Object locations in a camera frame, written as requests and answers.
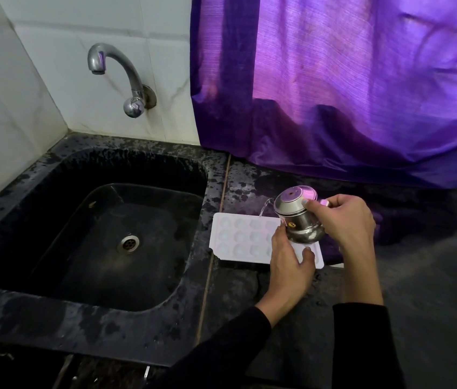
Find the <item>curtain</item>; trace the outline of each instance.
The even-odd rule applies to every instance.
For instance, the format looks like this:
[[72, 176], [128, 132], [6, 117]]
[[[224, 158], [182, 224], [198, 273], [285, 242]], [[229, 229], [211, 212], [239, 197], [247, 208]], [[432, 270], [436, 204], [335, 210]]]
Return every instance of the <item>curtain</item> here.
[[204, 147], [457, 187], [457, 0], [193, 0], [191, 96]]

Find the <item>sink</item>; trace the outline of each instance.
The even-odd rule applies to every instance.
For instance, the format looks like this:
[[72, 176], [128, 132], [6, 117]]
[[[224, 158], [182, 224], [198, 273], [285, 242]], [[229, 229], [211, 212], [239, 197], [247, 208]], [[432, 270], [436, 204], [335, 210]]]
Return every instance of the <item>sink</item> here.
[[202, 202], [135, 184], [96, 188], [39, 260], [25, 292], [127, 311], [162, 303], [183, 275]]
[[0, 342], [170, 366], [195, 343], [227, 154], [72, 133], [0, 192]]

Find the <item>faucet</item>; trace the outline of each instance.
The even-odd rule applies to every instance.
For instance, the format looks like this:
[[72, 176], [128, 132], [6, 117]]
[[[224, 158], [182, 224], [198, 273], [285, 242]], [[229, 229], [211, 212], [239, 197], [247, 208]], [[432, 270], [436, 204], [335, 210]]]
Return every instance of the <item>faucet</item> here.
[[107, 43], [93, 45], [88, 51], [88, 69], [94, 75], [104, 75], [106, 72], [106, 57], [117, 60], [129, 78], [133, 97], [124, 102], [124, 113], [129, 117], [135, 118], [144, 113], [144, 109], [154, 108], [156, 106], [155, 92], [149, 86], [142, 84], [133, 63], [115, 46]]

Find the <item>hand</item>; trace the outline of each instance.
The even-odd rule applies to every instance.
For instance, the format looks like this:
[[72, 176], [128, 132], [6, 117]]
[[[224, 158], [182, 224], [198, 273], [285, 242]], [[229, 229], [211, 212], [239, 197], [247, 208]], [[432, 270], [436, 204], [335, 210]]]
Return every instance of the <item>hand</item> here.
[[370, 209], [358, 196], [339, 194], [327, 200], [332, 208], [316, 201], [303, 205], [340, 246], [345, 263], [343, 301], [383, 305], [374, 254], [376, 223]]
[[270, 287], [256, 304], [274, 327], [306, 294], [315, 274], [315, 254], [307, 247], [297, 256], [286, 236], [286, 227], [280, 225], [271, 238]]

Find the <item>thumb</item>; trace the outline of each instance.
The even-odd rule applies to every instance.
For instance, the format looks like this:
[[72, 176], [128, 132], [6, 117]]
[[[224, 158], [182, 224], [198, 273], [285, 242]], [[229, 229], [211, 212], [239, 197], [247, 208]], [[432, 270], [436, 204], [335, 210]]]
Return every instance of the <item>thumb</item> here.
[[302, 205], [306, 208], [307, 211], [314, 213], [318, 219], [324, 222], [324, 219], [327, 218], [331, 209], [325, 205], [320, 204], [318, 201], [313, 201], [310, 199], [304, 199]]
[[306, 247], [302, 251], [302, 263], [300, 264], [300, 267], [302, 267], [303, 270], [309, 270], [312, 273], [315, 273], [315, 254], [311, 251], [311, 248]]

